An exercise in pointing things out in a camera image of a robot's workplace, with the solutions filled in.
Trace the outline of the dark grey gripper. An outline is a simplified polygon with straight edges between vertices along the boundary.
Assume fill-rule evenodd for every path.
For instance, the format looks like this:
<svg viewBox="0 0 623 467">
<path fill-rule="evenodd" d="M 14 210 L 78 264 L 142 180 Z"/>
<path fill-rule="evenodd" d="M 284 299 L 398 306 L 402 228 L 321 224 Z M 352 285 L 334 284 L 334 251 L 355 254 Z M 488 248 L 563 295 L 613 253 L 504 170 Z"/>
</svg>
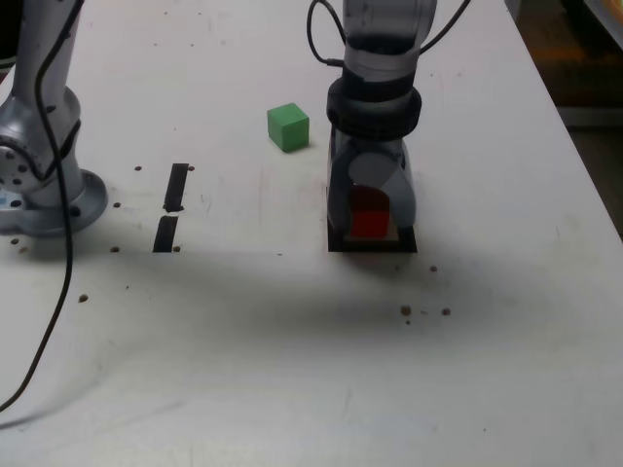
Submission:
<svg viewBox="0 0 623 467">
<path fill-rule="evenodd" d="M 337 234 L 345 235 L 350 229 L 348 197 L 353 182 L 387 196 L 390 213 L 398 229 L 414 226 L 417 201 L 409 154 L 403 139 L 367 141 L 332 127 L 329 153 L 327 215 Z"/>
</svg>

